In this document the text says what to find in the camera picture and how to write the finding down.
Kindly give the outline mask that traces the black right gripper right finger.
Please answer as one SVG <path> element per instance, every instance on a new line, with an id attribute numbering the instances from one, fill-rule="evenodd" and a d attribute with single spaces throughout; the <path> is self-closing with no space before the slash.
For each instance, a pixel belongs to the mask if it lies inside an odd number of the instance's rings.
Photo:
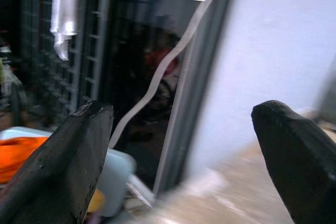
<path id="1" fill-rule="evenodd" d="M 335 142 L 280 101 L 254 106 L 251 119 L 268 173 L 294 223 L 335 223 Z"/>

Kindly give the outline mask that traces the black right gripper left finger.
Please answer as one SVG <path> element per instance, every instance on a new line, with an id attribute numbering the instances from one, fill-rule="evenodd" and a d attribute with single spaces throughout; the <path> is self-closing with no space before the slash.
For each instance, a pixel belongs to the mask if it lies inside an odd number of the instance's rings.
<path id="1" fill-rule="evenodd" d="M 1 190 L 1 223 L 83 223 L 112 125 L 113 106 L 99 101 L 69 115 Z"/>

